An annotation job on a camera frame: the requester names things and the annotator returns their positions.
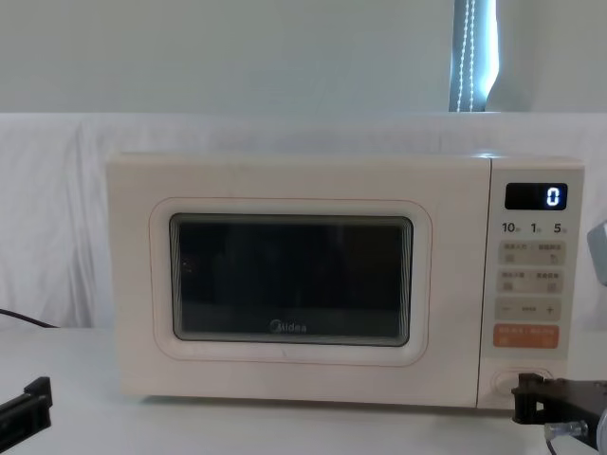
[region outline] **table surface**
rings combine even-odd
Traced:
[[[601,340],[606,346],[603,336],[572,350],[604,351],[596,348]],[[541,427],[518,426],[502,412],[125,396],[115,352],[113,334],[106,330],[0,332],[0,403],[41,375],[50,376],[54,401],[52,427],[8,453],[548,453]],[[581,359],[573,365],[574,376],[606,378],[602,355],[600,362],[574,356]],[[555,448],[559,455],[596,454],[571,438],[558,439]]]

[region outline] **microwave window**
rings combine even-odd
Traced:
[[[407,342],[408,218],[179,213],[170,236],[181,339]]]

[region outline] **black clamp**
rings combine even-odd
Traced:
[[[39,377],[24,388],[22,395],[0,405],[0,452],[50,427],[51,406],[48,377]]]
[[[521,373],[519,387],[512,393],[512,420],[517,424],[544,425],[546,441],[566,434],[603,453],[607,381],[546,379]]]

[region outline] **midea logo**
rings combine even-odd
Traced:
[[[280,319],[271,320],[268,328],[272,334],[304,334],[307,331],[305,324],[282,322]]]

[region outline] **white wall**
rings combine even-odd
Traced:
[[[492,111],[607,112],[607,1],[498,0]]]
[[[446,111],[452,0],[2,0],[0,112]]]

